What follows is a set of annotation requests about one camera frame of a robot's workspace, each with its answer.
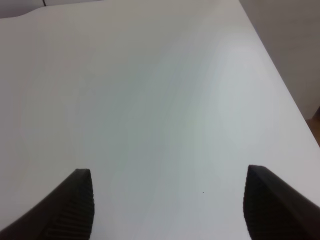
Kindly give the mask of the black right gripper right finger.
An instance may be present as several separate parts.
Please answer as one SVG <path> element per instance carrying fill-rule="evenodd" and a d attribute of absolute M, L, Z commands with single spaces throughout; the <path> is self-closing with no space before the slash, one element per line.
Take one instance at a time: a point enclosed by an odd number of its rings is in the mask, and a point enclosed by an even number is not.
<path fill-rule="evenodd" d="M 253 240 L 318 240 L 320 208 L 268 168 L 249 165 L 243 215 Z"/>

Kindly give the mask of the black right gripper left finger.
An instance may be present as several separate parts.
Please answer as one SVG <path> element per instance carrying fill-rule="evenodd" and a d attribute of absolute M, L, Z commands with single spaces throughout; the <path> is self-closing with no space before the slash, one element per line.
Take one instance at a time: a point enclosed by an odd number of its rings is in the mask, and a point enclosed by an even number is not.
<path fill-rule="evenodd" d="M 95 201 L 91 171 L 74 170 L 19 219 L 0 231 L 2 240 L 88 240 Z"/>

